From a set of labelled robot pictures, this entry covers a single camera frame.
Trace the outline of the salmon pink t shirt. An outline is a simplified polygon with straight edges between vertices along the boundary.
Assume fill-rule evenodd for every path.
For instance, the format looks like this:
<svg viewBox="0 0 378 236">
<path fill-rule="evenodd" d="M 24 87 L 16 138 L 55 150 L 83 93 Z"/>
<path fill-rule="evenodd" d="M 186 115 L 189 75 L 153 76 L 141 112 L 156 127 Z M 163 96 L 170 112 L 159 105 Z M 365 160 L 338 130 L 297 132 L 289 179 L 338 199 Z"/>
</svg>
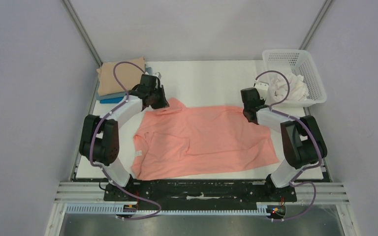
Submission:
<svg viewBox="0 0 378 236">
<path fill-rule="evenodd" d="M 278 162 L 268 127 L 250 123 L 236 106 L 169 107 L 147 111 L 133 143 L 140 180 L 256 169 Z"/>
</svg>

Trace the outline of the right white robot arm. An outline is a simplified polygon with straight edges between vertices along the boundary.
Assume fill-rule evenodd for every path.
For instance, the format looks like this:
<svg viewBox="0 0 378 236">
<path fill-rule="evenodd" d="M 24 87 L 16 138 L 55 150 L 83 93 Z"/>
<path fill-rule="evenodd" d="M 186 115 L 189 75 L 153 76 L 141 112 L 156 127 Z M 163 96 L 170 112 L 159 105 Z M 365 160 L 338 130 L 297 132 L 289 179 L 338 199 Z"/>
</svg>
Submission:
<svg viewBox="0 0 378 236">
<path fill-rule="evenodd" d="M 266 126 L 281 134 L 284 160 L 266 178 L 265 196 L 276 201 L 284 188 L 308 169 L 320 167 L 327 156 L 327 146 L 313 116 L 294 117 L 271 109 L 260 99 L 255 88 L 241 90 L 243 115 L 248 122 Z"/>
</svg>

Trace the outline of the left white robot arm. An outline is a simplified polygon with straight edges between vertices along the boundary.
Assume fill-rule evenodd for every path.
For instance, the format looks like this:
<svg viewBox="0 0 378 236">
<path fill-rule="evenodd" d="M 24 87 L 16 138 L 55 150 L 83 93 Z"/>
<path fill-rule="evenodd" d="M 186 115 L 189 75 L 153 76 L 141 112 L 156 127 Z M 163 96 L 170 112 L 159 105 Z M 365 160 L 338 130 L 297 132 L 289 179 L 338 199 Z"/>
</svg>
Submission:
<svg viewBox="0 0 378 236">
<path fill-rule="evenodd" d="M 105 115 L 87 115 L 84 118 L 79 153 L 93 167 L 98 167 L 123 201 L 133 198 L 135 188 L 129 184 L 131 174 L 118 158 L 120 153 L 120 128 L 133 116 L 150 107 L 153 110 L 169 106 L 159 75 L 143 74 L 140 83 Z"/>
</svg>

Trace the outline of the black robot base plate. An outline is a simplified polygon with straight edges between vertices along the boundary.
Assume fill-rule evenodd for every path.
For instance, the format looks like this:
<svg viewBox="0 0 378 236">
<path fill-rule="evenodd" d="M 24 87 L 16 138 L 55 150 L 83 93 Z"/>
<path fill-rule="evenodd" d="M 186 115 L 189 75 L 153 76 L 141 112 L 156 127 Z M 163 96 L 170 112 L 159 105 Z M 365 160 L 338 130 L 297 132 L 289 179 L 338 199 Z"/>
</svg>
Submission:
<svg viewBox="0 0 378 236">
<path fill-rule="evenodd" d="M 259 179 L 132 179 L 124 189 L 132 195 L 106 185 L 104 201 L 136 201 L 138 210 L 242 210 L 297 201 L 293 187 L 272 190 Z"/>
</svg>

